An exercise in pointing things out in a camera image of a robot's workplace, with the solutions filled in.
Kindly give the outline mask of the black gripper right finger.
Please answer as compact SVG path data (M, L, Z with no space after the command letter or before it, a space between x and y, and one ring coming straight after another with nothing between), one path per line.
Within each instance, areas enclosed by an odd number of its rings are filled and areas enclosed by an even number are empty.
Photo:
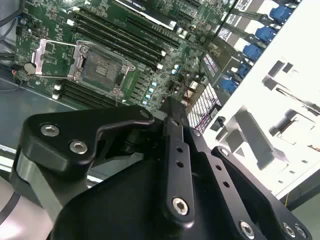
M310 240L312 234L236 157L210 149L179 109L191 153L195 225L191 240Z

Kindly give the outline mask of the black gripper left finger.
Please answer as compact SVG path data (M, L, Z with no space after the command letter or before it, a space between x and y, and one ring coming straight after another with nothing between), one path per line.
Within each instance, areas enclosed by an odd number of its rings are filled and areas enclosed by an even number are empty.
M56 223L78 195L142 161L159 161L164 216L178 227L195 222L190 147L178 100L164 118L132 105L36 114L22 127L14 170Z

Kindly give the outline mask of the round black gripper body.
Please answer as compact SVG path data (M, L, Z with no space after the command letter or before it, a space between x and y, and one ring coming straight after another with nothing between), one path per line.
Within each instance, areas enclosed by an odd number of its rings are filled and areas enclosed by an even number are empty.
M158 160L135 163L72 199L60 212L53 240L233 240L221 198L207 181L202 161L191 159L195 218L191 228L164 215Z

